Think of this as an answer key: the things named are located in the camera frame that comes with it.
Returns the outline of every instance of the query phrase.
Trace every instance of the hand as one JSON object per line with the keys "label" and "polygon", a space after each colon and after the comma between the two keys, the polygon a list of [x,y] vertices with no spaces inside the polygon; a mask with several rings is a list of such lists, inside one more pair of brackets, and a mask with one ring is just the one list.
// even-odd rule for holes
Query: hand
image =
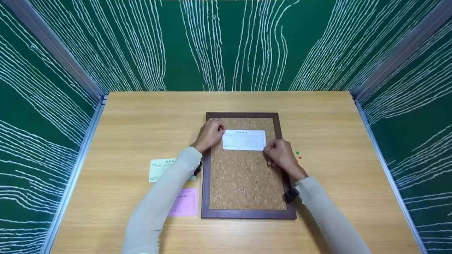
{"label": "hand", "polygon": [[284,139],[273,139],[264,148],[264,153],[268,155],[267,165],[278,164],[296,181],[308,177],[306,171],[298,164],[292,152],[290,142]]}
{"label": "hand", "polygon": [[222,121],[218,119],[209,119],[199,131],[198,139],[191,145],[200,153],[218,143],[225,133],[226,128]]}

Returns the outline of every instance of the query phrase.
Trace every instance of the white paper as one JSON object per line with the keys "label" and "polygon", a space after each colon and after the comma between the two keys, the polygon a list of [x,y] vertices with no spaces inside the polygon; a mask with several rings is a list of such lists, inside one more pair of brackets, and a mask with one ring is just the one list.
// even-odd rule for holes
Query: white paper
{"label": "white paper", "polygon": [[[163,175],[163,173],[174,163],[176,158],[151,160],[149,167],[149,182],[155,183]],[[195,180],[196,176],[192,175],[190,180]]]}
{"label": "white paper", "polygon": [[263,151],[266,145],[264,130],[226,130],[224,150]]}

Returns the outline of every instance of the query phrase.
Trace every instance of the white sleeve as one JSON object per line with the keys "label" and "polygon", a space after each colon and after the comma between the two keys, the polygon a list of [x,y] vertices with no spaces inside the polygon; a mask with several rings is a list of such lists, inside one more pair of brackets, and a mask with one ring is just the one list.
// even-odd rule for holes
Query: white sleeve
{"label": "white sleeve", "polygon": [[311,212],[331,252],[334,254],[370,254],[353,225],[312,176],[295,183],[303,204]]}
{"label": "white sleeve", "polygon": [[202,154],[185,148],[130,216],[122,254],[158,254],[165,219],[187,179],[199,166]]}

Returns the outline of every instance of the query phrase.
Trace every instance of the brown wooden frame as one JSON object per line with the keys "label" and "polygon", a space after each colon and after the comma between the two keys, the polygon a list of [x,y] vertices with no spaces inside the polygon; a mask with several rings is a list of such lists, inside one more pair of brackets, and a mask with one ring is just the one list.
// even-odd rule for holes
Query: brown wooden frame
{"label": "brown wooden frame", "polygon": [[[276,138],[283,138],[278,113],[228,113],[207,112],[206,121],[210,118],[272,118]],[[201,218],[235,218],[235,219],[287,219],[295,220],[297,213],[294,203],[286,203],[287,210],[228,210],[210,209],[210,161],[211,150],[204,153],[204,168],[202,173]],[[281,170],[284,192],[291,190],[289,175]]]}

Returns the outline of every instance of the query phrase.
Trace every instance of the pink paper slip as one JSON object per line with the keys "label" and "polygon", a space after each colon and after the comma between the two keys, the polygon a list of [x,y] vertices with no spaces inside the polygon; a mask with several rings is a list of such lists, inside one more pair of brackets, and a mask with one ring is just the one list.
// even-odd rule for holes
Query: pink paper slip
{"label": "pink paper slip", "polygon": [[198,189],[181,189],[176,201],[171,207],[168,216],[197,216],[198,215]]}

